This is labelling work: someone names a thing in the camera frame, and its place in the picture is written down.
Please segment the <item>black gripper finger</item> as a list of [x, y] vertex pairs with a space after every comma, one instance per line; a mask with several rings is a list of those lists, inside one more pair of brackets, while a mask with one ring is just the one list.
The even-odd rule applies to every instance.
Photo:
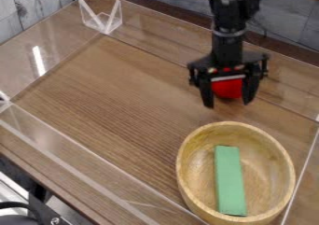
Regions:
[[260, 72], [253, 70], [250, 71], [244, 79], [241, 85], [241, 97], [242, 103], [246, 105], [254, 98], [260, 82]]
[[200, 77], [197, 80], [197, 85], [198, 85], [200, 97], [201, 97], [204, 106], [208, 108], [213, 108], [214, 98], [213, 98], [210, 80], [205, 77]]

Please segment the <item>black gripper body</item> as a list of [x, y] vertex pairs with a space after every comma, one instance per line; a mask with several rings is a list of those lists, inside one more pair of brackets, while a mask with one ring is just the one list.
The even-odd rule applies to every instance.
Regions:
[[266, 53], [242, 49], [241, 35], [213, 35], [210, 52], [186, 64], [189, 83], [197, 87], [200, 81], [241, 77], [246, 84], [258, 84], [268, 73], [268, 59]]

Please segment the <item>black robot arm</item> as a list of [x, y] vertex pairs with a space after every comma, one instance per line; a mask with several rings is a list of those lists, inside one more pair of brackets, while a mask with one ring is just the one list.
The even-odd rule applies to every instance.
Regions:
[[260, 0], [208, 0], [213, 14], [212, 50], [186, 64], [189, 84], [200, 92], [205, 107], [214, 107], [216, 83], [236, 80], [237, 97], [246, 105], [254, 98], [260, 80], [268, 75], [266, 53], [245, 51], [246, 21], [258, 11]]

